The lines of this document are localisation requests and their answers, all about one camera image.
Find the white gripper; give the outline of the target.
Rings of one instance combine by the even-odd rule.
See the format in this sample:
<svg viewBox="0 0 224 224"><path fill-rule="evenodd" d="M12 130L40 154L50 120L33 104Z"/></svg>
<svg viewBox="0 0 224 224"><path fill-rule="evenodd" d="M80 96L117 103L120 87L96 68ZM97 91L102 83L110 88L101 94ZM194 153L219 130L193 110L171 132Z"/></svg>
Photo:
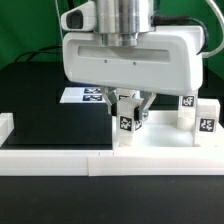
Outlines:
<svg viewBox="0 0 224 224"><path fill-rule="evenodd" d="M112 87L147 91L134 109L134 120L144 122L155 93L184 96L201 87L202 45L199 26L158 26L141 33L135 47L108 47L96 33L70 32L63 40L63 63L70 81L101 86L111 116L117 116L118 102Z"/></svg>

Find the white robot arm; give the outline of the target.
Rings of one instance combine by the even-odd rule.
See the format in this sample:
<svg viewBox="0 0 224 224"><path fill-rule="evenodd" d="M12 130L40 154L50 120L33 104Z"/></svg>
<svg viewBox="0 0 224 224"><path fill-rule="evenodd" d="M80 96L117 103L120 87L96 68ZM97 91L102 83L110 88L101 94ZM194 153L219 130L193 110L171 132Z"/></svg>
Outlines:
<svg viewBox="0 0 224 224"><path fill-rule="evenodd" d="M186 96L202 85L206 31L187 16L160 16L155 0L89 0L61 16L63 64L72 82L144 91L134 119L144 118L156 94Z"/></svg>

